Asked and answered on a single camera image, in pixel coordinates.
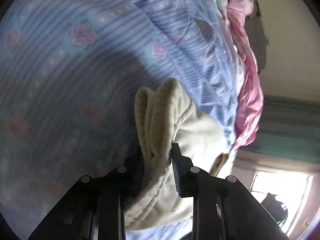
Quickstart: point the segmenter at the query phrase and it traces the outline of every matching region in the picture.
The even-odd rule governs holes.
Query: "screw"
[[[228,177],[227,177],[227,180],[230,181],[230,182],[236,182],[236,181],[237,181],[237,178],[236,178],[235,176],[232,176],[232,175],[231,175],[231,176],[228,176]]]
[[[126,166],[120,166],[120,167],[118,167],[117,171],[119,173],[125,173],[127,171],[127,167]]]
[[[81,182],[82,182],[82,183],[87,183],[87,182],[90,181],[90,179],[91,179],[90,176],[84,175],[84,176],[81,177]]]
[[[199,171],[200,171],[200,169],[198,168],[198,167],[191,167],[190,168],[190,171],[192,172],[192,173],[198,173]]]

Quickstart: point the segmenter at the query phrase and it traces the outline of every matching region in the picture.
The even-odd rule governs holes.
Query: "folded towel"
[[[135,119],[145,164],[143,190],[125,207],[125,229],[169,225],[192,217],[193,199],[176,192],[169,158],[171,144],[193,164],[212,172],[216,157],[227,151],[222,129],[194,102],[175,78],[157,92],[141,88],[135,98]]]

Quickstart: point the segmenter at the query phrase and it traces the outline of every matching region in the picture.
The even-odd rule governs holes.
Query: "blanket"
[[[135,94],[169,77],[231,146],[237,95],[209,0],[14,1],[0,23],[0,211],[21,240],[82,175],[135,152]]]
[[[193,198],[176,192],[171,144],[193,164],[209,172],[215,159],[227,150],[222,129],[208,114],[197,109],[179,81],[170,78],[157,92],[141,88],[135,98],[135,120],[145,163],[144,189],[125,211],[126,230],[140,230],[188,219]]]
[[[244,84],[238,97],[235,128],[237,139],[233,144],[234,149],[254,141],[263,108],[263,92],[258,76],[257,59],[244,29],[245,17],[252,14],[253,9],[253,0],[229,0],[227,5],[232,38],[246,68]]]

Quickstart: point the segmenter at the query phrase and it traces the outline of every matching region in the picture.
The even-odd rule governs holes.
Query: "floral fabric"
[[[177,78],[231,146],[228,62],[208,0],[15,0],[0,23],[0,211],[12,230],[27,239],[82,175],[135,152],[141,87]]]

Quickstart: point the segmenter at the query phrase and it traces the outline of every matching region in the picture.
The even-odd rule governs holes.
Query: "bedding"
[[[227,24],[227,4],[228,0],[210,0],[214,12],[217,16],[219,27],[226,51],[229,57],[229,67],[234,78],[236,93],[239,95],[244,83],[245,66],[237,52],[237,47],[232,40],[230,26]]]
[[[208,0],[15,0],[0,39],[0,211],[22,240],[79,177],[135,152],[141,87],[177,78],[235,139],[235,79]]]
[[[266,66],[268,38],[265,36],[262,15],[257,0],[253,0],[253,12],[245,19],[244,28],[250,42],[250,47],[257,58],[258,73]]]
[[[244,85],[238,98],[235,126],[237,139],[233,144],[234,149],[246,146],[254,141],[259,129],[258,122],[263,107],[258,64],[244,29],[245,17],[252,14],[253,9],[253,0],[229,0],[227,5],[232,38],[246,67]]]

